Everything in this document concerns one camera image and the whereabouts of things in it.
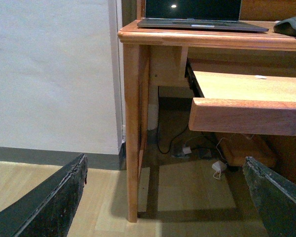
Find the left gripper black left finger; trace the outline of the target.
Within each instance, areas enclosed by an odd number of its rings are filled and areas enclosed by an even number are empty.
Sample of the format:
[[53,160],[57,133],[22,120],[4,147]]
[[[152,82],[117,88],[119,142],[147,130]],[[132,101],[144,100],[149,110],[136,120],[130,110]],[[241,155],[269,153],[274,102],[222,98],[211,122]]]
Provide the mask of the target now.
[[22,198],[0,212],[0,237],[65,237],[84,185],[85,154],[63,166]]

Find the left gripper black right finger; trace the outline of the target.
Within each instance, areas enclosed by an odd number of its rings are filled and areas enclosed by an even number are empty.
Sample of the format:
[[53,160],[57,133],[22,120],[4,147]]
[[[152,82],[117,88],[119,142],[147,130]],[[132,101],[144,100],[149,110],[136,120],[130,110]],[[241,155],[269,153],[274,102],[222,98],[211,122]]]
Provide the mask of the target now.
[[252,201],[270,237],[296,237],[296,184],[246,157],[243,165]]

